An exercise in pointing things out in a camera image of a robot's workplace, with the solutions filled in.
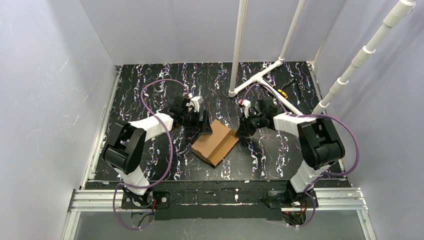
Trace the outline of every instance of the marble pattern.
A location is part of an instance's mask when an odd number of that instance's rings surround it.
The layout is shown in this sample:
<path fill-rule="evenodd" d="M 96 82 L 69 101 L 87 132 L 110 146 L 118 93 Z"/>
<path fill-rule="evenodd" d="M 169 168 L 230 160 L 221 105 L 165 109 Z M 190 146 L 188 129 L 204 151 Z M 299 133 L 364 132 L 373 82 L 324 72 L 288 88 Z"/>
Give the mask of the marble pattern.
<path fill-rule="evenodd" d="M 271 62 L 242 62 L 238 69 L 237 83 L 272 64 Z M 203 106 L 211 113 L 211 121 L 218 119 L 226 126 L 237 129 L 238 116 L 242 113 L 237 102 L 245 91 L 234 98 L 228 97 L 231 63 L 175 63 L 124 65 L 109 115 L 109 126 L 117 121 L 136 121 L 149 116 L 143 108 L 142 96 L 153 111 L 163 110 L 181 95 L 183 87 L 173 82 L 151 86 L 144 94 L 143 86 L 158 79 L 176 79 L 186 85 L 194 96 L 203 96 Z M 306 62 L 285 62 L 280 68 L 264 76 L 271 85 L 286 86 L 290 79 L 299 79 L 285 89 L 288 100 L 307 114 L 318 103 L 314 84 Z M 268 96 L 261 86 L 253 88 L 246 97 L 255 103 Z M 288 180 L 299 168 L 302 155 L 298 139 L 288 133 L 259 129 L 251 138 L 242 138 L 216 167 L 206 164 L 191 152 L 191 144 L 197 135 L 176 129 L 171 133 L 174 156 L 170 174 L 166 180 L 219 181 L 219 180 Z M 165 134 L 146 142 L 141 169 L 149 180 L 157 180 L 165 172 L 169 161 L 169 143 Z M 99 159 L 95 180 L 117 181 L 118 174 Z"/>

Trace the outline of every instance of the yellow and black tool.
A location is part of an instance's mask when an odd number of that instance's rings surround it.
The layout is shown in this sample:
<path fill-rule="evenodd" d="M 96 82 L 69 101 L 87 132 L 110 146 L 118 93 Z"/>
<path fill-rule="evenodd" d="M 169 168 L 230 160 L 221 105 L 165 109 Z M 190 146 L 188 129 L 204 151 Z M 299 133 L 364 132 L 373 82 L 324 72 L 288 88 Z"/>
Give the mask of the yellow and black tool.
<path fill-rule="evenodd" d="M 281 96 L 283 96 L 285 99 L 289 98 L 289 95 L 287 95 L 287 93 L 285 93 L 282 89 L 278 88 L 277 86 L 272 86 L 273 89 L 275 89 L 279 94 L 281 94 Z"/>

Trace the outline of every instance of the gray floor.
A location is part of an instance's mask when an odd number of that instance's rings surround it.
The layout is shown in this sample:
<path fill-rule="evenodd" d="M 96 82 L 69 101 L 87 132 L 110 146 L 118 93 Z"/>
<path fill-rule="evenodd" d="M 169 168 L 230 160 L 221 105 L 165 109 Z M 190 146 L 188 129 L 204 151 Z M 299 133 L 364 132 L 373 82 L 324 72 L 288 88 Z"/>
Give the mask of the gray floor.
<path fill-rule="evenodd" d="M 130 224 L 130 213 L 120 217 Z M 155 221 L 144 230 L 121 226 L 113 212 L 82 212 L 76 240 L 362 240 L 356 211 L 317 211 L 313 221 L 296 231 L 282 221 L 265 219 L 175 219 Z"/>

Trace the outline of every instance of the brown cardboard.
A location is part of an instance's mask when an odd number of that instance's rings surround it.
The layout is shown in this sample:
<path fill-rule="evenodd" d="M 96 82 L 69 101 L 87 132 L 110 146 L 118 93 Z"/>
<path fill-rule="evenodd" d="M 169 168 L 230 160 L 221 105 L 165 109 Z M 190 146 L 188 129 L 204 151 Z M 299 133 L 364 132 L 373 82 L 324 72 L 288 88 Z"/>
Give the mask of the brown cardboard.
<path fill-rule="evenodd" d="M 218 165 L 239 140 L 235 131 L 214 120 L 210 125 L 212 134 L 201 135 L 191 145 L 191 151 L 208 164 Z"/>

